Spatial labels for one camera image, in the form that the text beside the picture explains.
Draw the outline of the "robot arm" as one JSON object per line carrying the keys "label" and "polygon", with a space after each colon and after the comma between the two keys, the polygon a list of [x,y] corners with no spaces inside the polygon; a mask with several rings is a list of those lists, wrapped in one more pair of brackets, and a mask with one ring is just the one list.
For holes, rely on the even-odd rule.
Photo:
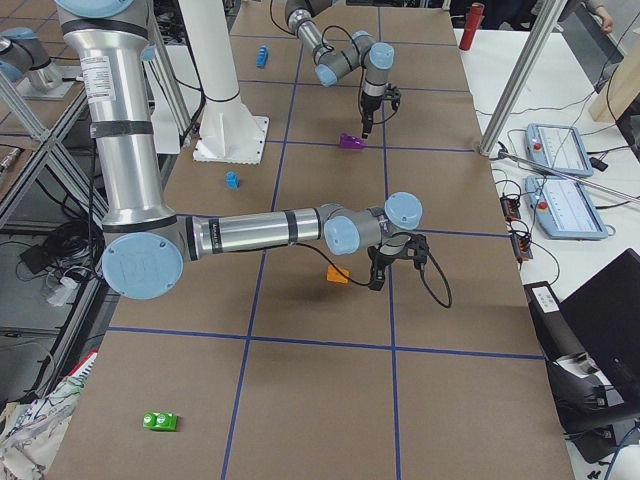
{"label": "robot arm", "polygon": [[[179,9],[203,111],[193,157],[181,168],[175,193],[199,198],[206,184],[221,191],[223,164],[259,163],[269,121],[251,114],[242,101],[222,4],[183,1]],[[64,39],[81,63],[108,200],[101,267],[117,293],[153,299],[176,285],[187,262],[292,245],[312,248],[317,240],[326,242],[331,255],[365,250],[372,290],[384,285],[388,266],[397,260],[411,261],[418,271],[426,268],[429,246],[417,230],[423,208],[406,192],[361,211],[329,203],[240,216],[177,214],[164,198],[142,69],[151,44],[152,4],[61,1],[57,10]]]}
{"label": "robot arm", "polygon": [[397,111],[401,101],[399,89],[389,83],[395,50],[379,42],[366,31],[348,36],[348,44],[339,50],[325,38],[326,32],[315,24],[314,18],[329,9],[331,1],[288,1],[285,22],[288,31],[296,36],[313,57],[319,82],[331,87],[343,77],[359,69],[363,79],[359,87],[359,112],[363,139],[368,138],[376,124],[374,116],[385,101]]}

